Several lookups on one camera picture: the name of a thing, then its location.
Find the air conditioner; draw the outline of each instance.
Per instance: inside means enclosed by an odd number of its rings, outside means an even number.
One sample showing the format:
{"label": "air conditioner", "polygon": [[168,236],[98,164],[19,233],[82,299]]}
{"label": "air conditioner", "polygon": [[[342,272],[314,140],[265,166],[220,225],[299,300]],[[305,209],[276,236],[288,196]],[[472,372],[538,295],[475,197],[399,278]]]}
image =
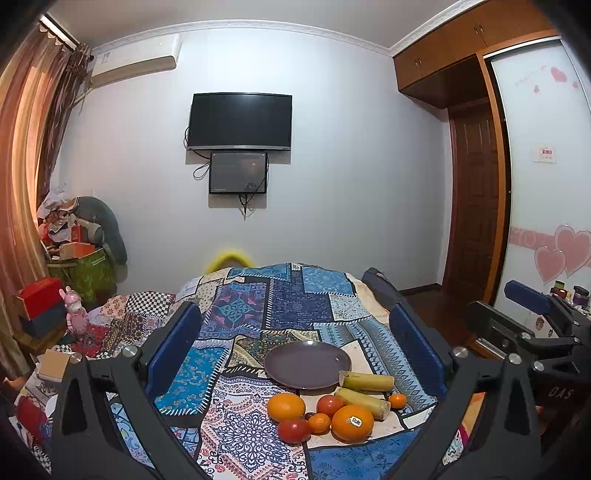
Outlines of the air conditioner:
{"label": "air conditioner", "polygon": [[165,35],[113,48],[97,56],[92,71],[94,88],[138,75],[174,70],[181,49],[180,35]]}

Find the green storage box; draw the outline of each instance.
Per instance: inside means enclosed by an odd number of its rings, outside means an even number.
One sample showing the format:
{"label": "green storage box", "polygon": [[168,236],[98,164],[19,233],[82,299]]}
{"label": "green storage box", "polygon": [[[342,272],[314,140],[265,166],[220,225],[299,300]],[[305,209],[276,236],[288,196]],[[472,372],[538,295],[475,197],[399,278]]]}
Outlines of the green storage box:
{"label": "green storage box", "polygon": [[87,311],[104,305],[117,293],[115,270],[103,248],[82,258],[52,260],[47,266],[52,277],[80,294]]}

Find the pink heart decal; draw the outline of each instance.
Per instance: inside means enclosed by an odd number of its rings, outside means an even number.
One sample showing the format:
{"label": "pink heart decal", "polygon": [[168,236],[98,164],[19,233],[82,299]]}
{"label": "pink heart decal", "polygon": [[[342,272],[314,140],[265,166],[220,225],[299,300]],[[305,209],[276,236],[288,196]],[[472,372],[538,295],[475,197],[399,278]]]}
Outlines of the pink heart decal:
{"label": "pink heart decal", "polygon": [[534,261],[544,285],[558,277],[566,266],[564,253],[560,250],[550,253],[548,247],[538,247],[535,250]]}
{"label": "pink heart decal", "polygon": [[554,77],[555,82],[566,82],[568,80],[565,72],[563,72],[559,68],[552,67],[550,69],[550,73],[552,74],[552,77]]}
{"label": "pink heart decal", "polygon": [[591,232],[581,230],[576,235],[568,225],[560,225],[554,233],[554,245],[566,256],[566,276],[569,277],[591,259]]}

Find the bolt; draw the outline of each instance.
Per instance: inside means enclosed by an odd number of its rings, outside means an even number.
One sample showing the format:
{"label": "bolt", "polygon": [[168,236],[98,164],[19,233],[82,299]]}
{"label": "bolt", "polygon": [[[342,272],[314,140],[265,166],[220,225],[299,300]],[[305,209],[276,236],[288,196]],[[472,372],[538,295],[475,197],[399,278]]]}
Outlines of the bolt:
{"label": "bolt", "polygon": [[135,345],[128,345],[123,348],[123,356],[132,357],[138,354],[138,348]]}
{"label": "bolt", "polygon": [[453,349],[453,355],[457,358],[466,358],[468,356],[468,349],[465,346],[457,346]]}
{"label": "bolt", "polygon": [[82,354],[78,352],[71,354],[70,363],[77,364],[78,362],[82,362]]}
{"label": "bolt", "polygon": [[516,353],[510,353],[509,362],[511,362],[513,365],[521,365],[521,357]]}

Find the curtain rod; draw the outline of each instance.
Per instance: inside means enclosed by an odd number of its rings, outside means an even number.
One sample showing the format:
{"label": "curtain rod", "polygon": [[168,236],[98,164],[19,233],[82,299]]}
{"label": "curtain rod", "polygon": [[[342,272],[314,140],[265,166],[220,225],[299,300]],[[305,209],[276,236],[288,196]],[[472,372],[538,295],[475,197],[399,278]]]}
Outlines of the curtain rod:
{"label": "curtain rod", "polygon": [[47,27],[51,33],[59,38],[64,45],[68,46],[71,50],[75,50],[80,42],[77,41],[72,35],[70,35],[60,24],[52,19],[49,15],[42,15],[39,21]]}

